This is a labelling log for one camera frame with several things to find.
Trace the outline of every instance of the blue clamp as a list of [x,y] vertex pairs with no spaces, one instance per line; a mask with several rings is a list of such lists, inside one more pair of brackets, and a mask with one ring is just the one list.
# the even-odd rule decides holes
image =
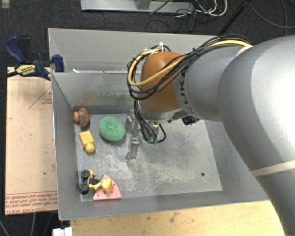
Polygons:
[[[15,57],[18,61],[17,66],[14,67],[15,71],[18,72],[21,76],[23,77],[30,77],[30,76],[35,76],[35,77],[39,77],[42,79],[46,79],[49,80],[49,76],[50,72],[48,72],[44,66],[42,66],[42,64],[38,61],[38,60],[34,60],[32,62],[32,64],[35,66],[35,68],[31,68],[28,67],[28,72],[24,72],[24,71],[19,71],[17,70],[21,65],[27,65],[26,62],[26,58],[24,56],[24,54],[22,53],[22,50],[18,44],[18,40],[19,37],[18,36],[12,36],[9,39],[6,40],[5,42],[5,48],[7,49],[7,51],[9,52],[9,54],[13,57]],[[44,63],[49,63],[49,64],[54,64],[55,65],[55,72],[64,72],[64,64],[63,64],[63,58],[60,55],[53,55],[52,59],[44,62]]]

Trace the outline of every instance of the yellow cable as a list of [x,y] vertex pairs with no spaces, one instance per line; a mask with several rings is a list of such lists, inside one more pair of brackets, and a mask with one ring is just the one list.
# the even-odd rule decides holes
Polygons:
[[[243,42],[243,41],[240,41],[240,40],[222,40],[222,41],[219,41],[217,43],[214,43],[214,44],[211,44],[209,45],[207,48],[211,47],[211,46],[216,46],[216,45],[227,45],[227,44],[236,44],[236,45],[241,45],[241,46],[251,46],[250,44],[247,44],[246,42]],[[140,58],[142,56],[146,56],[150,53],[152,53],[153,50],[151,50],[150,52],[149,51],[146,51],[146,52],[143,52],[141,53],[140,55],[137,56],[137,58],[133,61],[130,69],[129,69],[129,73],[128,73],[128,82],[130,85],[134,86],[134,87],[140,87],[140,86],[144,86],[145,84],[151,82],[152,80],[154,80],[156,77],[160,76],[161,74],[171,70],[172,68],[175,67],[175,65],[177,65],[180,61],[180,59],[177,59],[176,61],[174,61],[172,64],[170,64],[168,67],[166,67],[165,69],[163,70],[160,70],[158,73],[155,73],[154,75],[152,75],[151,77],[147,78],[146,80],[144,81],[141,81],[141,82],[137,82],[137,83],[134,83],[132,80],[131,80],[131,74],[132,74],[132,71],[135,67],[135,65],[138,63],[138,61],[140,60]]]
[[240,40],[222,40],[222,41],[216,42],[214,44],[211,44],[208,47],[216,46],[216,45],[224,45],[224,44],[225,45],[227,45],[227,44],[235,44],[235,45],[241,45],[241,46],[251,46],[250,44],[247,44],[246,42],[243,42],[243,41],[240,41]]
[[131,75],[132,75],[133,69],[134,69],[134,67],[136,66],[136,64],[139,62],[139,60],[140,60],[142,57],[147,56],[147,55],[149,55],[149,54],[151,54],[151,53],[154,53],[154,52],[159,52],[159,49],[147,50],[147,51],[145,51],[145,52],[140,53],[140,54],[134,59],[134,61],[132,62],[131,66],[130,66],[130,68],[129,68],[129,72],[128,72],[128,82],[129,82],[130,84],[134,84],[134,83],[132,82],[132,80],[131,80]]

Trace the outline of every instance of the green sponge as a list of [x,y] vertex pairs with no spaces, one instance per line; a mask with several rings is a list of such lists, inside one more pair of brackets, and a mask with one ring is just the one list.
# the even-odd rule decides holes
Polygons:
[[117,142],[126,133],[124,124],[115,117],[104,117],[98,124],[99,134],[107,141]]

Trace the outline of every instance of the pink block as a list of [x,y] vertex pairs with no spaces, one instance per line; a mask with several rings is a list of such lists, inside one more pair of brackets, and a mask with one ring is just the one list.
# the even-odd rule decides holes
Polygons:
[[[111,179],[111,178],[107,175],[104,175],[103,179]],[[113,180],[112,180],[112,187],[110,187],[107,193],[105,193],[102,189],[98,189],[93,196],[93,201],[111,200],[111,199],[121,199],[119,188]]]

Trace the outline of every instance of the cardboard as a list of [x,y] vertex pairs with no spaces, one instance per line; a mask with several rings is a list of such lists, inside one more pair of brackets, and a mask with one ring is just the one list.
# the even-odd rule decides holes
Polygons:
[[5,215],[58,209],[51,90],[41,78],[7,79]]

